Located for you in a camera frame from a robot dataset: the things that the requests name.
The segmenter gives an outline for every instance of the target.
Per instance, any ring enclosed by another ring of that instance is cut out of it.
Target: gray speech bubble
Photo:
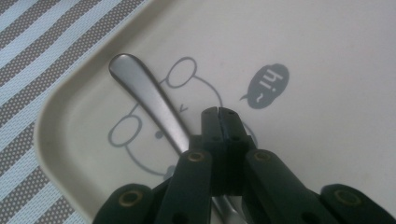
[[[240,100],[247,99],[250,107],[263,109],[286,89],[288,82],[289,70],[285,65],[265,65],[251,79],[247,94]]]

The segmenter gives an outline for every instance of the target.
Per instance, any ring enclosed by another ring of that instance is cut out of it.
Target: striped placemat
[[[53,88],[144,0],[0,1],[0,223],[82,223],[35,159]]]

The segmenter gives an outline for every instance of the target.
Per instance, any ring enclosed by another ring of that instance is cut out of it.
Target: metal spoon
[[[138,58],[130,54],[119,54],[111,60],[108,70],[143,106],[178,154],[189,149],[190,135],[186,127],[154,76]],[[214,197],[212,201],[224,223],[246,223],[228,197]]]

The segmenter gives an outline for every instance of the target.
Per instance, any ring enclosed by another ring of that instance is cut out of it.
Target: beige tray
[[[45,103],[40,165],[88,222],[114,189],[170,174],[176,153],[108,73],[126,52],[162,82],[191,133],[202,110],[231,108],[308,188],[347,184],[396,216],[395,5],[148,1]]]

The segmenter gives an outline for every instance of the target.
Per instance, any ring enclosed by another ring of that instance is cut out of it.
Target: gray stripe
[[[9,7],[14,5],[18,0],[2,0],[0,4],[0,15],[3,14]]]
[[[123,1],[111,9],[87,33],[78,39],[64,54],[59,57],[44,73],[14,95],[0,108],[4,115],[0,120],[0,127],[14,117],[26,105],[33,101],[41,92],[46,90],[64,71],[74,63],[85,51],[107,34],[114,26],[133,11],[140,1]]]
[[[0,86],[17,75],[23,68],[29,65],[47,48],[49,48],[55,40],[78,18],[84,15],[88,10],[98,3],[98,0],[80,1],[71,7],[62,17],[51,26],[46,33],[40,36],[33,44],[24,49],[17,57],[7,63],[0,69]]]
[[[33,128],[31,123],[6,148],[0,152],[0,176],[17,162],[33,144]]]
[[[67,200],[62,197],[35,224],[62,224],[74,212]]]
[[[0,49],[9,44],[15,37],[20,35],[26,28],[37,20],[44,12],[55,5],[58,0],[40,0],[29,7],[23,14],[12,22],[0,33]]]
[[[39,167],[29,174],[8,196],[0,202],[0,223],[7,223],[26,205],[49,180]]]

